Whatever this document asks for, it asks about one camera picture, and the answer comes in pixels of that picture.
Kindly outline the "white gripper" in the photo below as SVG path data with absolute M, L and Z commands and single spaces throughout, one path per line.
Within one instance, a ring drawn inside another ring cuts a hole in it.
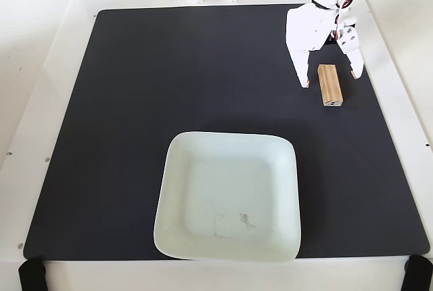
M 350 62 L 351 74 L 359 79 L 364 60 L 359 36 L 354 27 L 356 18 L 349 7 L 323 9 L 306 3 L 289 9 L 286 42 L 291 50 L 292 62 L 302 88 L 309 87 L 308 69 L 310 51 L 316 51 L 328 41 L 335 41 Z

